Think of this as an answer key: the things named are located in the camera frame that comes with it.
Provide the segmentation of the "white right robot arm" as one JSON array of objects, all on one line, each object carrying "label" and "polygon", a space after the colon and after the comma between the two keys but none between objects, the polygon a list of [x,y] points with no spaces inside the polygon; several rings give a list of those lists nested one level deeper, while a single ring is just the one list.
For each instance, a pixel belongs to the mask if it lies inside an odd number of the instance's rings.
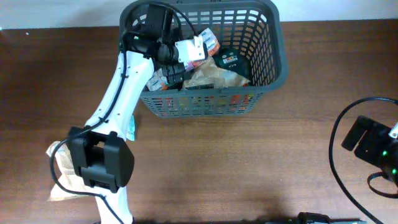
[{"label": "white right robot arm", "polygon": [[358,116],[341,146],[355,156],[379,168],[382,176],[397,183],[397,139],[392,128],[365,116]]}]

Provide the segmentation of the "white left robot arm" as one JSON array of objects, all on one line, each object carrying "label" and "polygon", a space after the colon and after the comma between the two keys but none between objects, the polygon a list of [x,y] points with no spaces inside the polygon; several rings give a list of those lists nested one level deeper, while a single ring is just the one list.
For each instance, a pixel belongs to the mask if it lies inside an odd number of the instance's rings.
[{"label": "white left robot arm", "polygon": [[203,39],[184,40],[183,13],[156,1],[128,5],[119,24],[118,62],[111,83],[83,128],[72,127],[61,142],[70,150],[75,174],[96,199],[101,223],[133,223],[126,186],[134,156],[127,130],[141,92],[158,64],[174,65],[206,58]]}]

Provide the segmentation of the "green Nescafe coffee bag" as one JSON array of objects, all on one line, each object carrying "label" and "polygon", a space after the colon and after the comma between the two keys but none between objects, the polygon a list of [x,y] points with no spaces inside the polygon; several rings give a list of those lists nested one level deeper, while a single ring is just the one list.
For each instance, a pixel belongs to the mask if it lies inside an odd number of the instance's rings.
[{"label": "green Nescafe coffee bag", "polygon": [[243,57],[238,50],[233,48],[222,48],[213,58],[218,67],[231,70],[251,80],[251,66],[249,60]]}]

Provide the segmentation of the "San Remo spaghetti packet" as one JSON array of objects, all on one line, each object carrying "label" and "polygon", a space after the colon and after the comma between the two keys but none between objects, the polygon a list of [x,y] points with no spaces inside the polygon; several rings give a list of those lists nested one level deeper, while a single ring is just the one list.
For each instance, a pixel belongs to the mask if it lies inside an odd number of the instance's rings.
[{"label": "San Remo spaghetti packet", "polygon": [[229,116],[250,112],[262,94],[216,96],[156,96],[143,98],[145,105],[160,118],[189,116]]}]

